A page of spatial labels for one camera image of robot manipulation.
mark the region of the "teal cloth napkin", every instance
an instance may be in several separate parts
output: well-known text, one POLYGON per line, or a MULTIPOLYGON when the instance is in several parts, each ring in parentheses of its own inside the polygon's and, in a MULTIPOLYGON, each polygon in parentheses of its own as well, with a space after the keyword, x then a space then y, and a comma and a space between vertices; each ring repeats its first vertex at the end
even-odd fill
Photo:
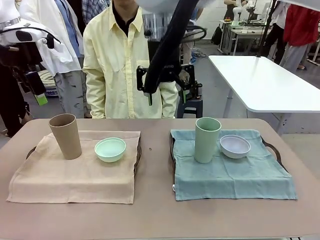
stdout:
POLYGON ((195 131, 171 130, 175 139, 175 199, 281 199, 296 200, 292 176, 262 143, 256 130, 221 130, 212 161, 195 161, 195 131), (247 157, 231 159, 220 151, 220 139, 238 135, 249 141, 247 157))

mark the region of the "red jacket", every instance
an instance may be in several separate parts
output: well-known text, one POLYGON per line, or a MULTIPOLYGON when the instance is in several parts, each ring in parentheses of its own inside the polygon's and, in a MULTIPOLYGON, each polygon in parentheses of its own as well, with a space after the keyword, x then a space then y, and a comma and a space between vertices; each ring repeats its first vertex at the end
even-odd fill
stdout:
POLYGON ((319 35, 319 21, 319 11, 292 4, 286 14, 284 42, 296 47, 315 43, 319 35))

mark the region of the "white coat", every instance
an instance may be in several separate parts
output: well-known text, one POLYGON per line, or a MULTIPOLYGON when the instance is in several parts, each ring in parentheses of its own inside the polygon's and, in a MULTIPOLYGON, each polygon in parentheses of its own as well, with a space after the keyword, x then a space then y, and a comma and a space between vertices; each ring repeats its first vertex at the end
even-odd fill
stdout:
MULTIPOLYGON (((78 28, 77 16, 67 1, 66 3, 71 12, 73 25, 76 30, 79 52, 84 54, 83 37, 78 28)), ((48 50, 46 47, 39 48, 44 67, 47 68, 53 76, 55 76, 56 73, 63 74, 82 70, 76 52, 69 40, 63 16, 54 0, 22 0, 19 13, 23 19, 40 23, 52 30, 54 36, 66 46, 68 52, 63 53, 63 58, 55 57, 53 51, 48 50)))

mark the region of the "placemat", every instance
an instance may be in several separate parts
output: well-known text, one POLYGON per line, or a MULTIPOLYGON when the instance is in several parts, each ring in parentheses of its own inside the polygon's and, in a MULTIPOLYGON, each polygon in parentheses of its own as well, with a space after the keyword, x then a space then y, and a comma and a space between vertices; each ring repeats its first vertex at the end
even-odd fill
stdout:
POLYGON ((171 130, 174 138, 175 199, 280 199, 296 200, 292 176, 276 161, 256 130, 221 130, 212 161, 194 159, 195 131, 171 130), (247 157, 231 159, 220 151, 225 135, 249 141, 247 157))
POLYGON ((64 159, 51 133, 16 171, 7 201, 15 203, 115 203, 133 204, 134 169, 140 132, 79 131, 82 155, 64 159), (105 138, 126 143, 123 157, 101 161, 95 145, 105 138))

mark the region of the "white wall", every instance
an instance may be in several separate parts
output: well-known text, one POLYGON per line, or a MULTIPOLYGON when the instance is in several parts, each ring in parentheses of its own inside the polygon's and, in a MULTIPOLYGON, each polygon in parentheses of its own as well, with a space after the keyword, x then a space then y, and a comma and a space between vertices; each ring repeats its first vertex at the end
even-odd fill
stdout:
MULTIPOLYGON (((270 3, 271 0, 257 0, 255 13, 261 14, 265 4, 270 3)), ((207 35, 205 39, 211 39, 216 28, 219 25, 219 21, 223 20, 227 11, 227 5, 224 4, 223 0, 216 0, 214 3, 209 5, 203 10, 201 17, 197 21, 197 25, 207 29, 207 35)), ((249 13, 244 11, 241 14, 241 20, 248 19, 249 13)))

